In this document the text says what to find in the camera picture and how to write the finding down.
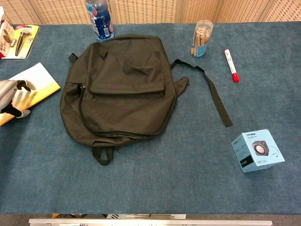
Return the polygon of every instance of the yellow notebook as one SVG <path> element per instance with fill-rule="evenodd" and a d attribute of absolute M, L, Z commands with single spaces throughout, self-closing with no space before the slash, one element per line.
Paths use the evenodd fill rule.
<path fill-rule="evenodd" d="M 36 25 L 21 25 L 17 26 L 14 31 L 12 42 L 15 42 L 8 50 L 8 55 L 2 59 L 26 59 L 31 50 L 32 43 L 39 31 L 39 26 Z M 23 32 L 23 40 L 19 46 L 20 50 L 16 56 L 16 49 L 18 48 L 18 41 L 21 39 L 20 34 Z"/>
<path fill-rule="evenodd" d="M 17 90 L 12 104 L 13 107 L 20 111 L 35 105 L 60 89 L 60 86 L 41 63 L 15 75 L 9 80 L 28 80 L 36 87 L 36 90 L 31 92 L 26 91 L 24 88 Z M 0 126 L 13 118 L 14 116 L 11 114 L 0 114 Z"/>

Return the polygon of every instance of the product box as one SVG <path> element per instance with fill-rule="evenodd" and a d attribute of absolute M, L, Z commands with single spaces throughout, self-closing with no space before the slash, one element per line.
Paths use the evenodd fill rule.
<path fill-rule="evenodd" d="M 285 161 L 268 129 L 242 133 L 231 145 L 244 173 Z"/>
<path fill-rule="evenodd" d="M 10 43 L 14 36 L 14 28 L 6 21 L 2 20 L 4 15 L 3 7 L 0 6 L 0 58 L 8 55 Z"/>

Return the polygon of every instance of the white label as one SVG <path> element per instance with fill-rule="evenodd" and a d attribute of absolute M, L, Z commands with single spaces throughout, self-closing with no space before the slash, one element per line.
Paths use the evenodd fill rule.
<path fill-rule="evenodd" d="M 236 73 L 230 51 L 228 49 L 226 49 L 225 54 L 226 54 L 226 58 L 227 58 L 227 61 L 228 61 L 228 64 L 229 64 L 229 68 L 231 70 L 231 74 Z"/>

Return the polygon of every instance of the light blue box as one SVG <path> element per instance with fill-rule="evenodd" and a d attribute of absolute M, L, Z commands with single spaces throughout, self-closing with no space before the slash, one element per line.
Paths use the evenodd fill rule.
<path fill-rule="evenodd" d="M 244 173 L 285 161 L 268 129 L 242 133 L 231 145 Z"/>

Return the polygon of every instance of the red marker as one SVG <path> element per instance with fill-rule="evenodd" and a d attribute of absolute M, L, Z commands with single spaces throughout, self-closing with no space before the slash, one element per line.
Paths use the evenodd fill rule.
<path fill-rule="evenodd" d="M 235 66 L 233 64 L 233 60 L 232 60 L 229 49 L 227 49 L 227 48 L 225 49 L 225 54 L 226 54 L 226 58 L 227 58 L 227 61 L 228 61 L 228 64 L 229 64 L 231 74 L 232 74 L 232 79 L 233 79 L 234 82 L 239 82 L 239 76 L 238 76 L 238 74 L 235 70 Z"/>

